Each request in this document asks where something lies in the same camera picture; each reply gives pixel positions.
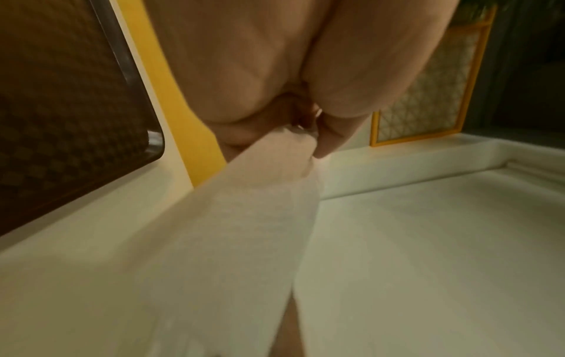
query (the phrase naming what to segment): white paper towel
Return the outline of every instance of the white paper towel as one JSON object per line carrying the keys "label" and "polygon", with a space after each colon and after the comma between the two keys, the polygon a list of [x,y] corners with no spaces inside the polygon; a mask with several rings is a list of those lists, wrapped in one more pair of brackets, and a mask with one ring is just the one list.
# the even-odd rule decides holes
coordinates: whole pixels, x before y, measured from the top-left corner
{"label": "white paper towel", "polygon": [[268,355],[320,201],[315,146],[295,129],[268,134],[118,255],[209,352]]}

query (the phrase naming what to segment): woven brown surface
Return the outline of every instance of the woven brown surface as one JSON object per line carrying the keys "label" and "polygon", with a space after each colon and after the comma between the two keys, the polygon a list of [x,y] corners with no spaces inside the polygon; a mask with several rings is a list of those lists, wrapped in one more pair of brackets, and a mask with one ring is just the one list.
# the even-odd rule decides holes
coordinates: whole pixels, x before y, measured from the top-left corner
{"label": "woven brown surface", "polygon": [[0,45],[0,234],[162,154],[88,0],[2,0]]}

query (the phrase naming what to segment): white wall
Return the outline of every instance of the white wall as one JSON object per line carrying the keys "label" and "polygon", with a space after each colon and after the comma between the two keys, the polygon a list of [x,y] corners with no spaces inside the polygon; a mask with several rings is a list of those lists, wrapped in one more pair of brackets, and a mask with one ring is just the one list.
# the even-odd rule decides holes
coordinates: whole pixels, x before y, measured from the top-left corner
{"label": "white wall", "polygon": [[0,258],[54,253],[80,261],[107,261],[121,243],[192,189],[125,22],[119,12],[117,16],[163,128],[165,154],[153,164],[6,234],[0,239]]}

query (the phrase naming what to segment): yellow strip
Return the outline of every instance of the yellow strip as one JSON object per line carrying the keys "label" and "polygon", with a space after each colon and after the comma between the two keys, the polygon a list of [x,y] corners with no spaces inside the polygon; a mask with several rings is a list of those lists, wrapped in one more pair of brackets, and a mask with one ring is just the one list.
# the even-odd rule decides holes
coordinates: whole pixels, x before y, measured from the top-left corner
{"label": "yellow strip", "polygon": [[117,2],[171,128],[188,176],[196,187],[224,167],[224,157],[213,134],[184,101],[161,52],[142,1]]}

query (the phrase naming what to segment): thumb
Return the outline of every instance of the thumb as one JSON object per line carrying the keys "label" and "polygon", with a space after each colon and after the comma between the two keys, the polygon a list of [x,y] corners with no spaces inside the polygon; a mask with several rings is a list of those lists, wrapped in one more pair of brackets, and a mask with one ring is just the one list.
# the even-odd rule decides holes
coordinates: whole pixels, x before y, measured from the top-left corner
{"label": "thumb", "polygon": [[338,118],[322,113],[316,120],[318,146],[314,151],[314,157],[321,159],[345,144],[369,116],[366,114],[354,118]]}

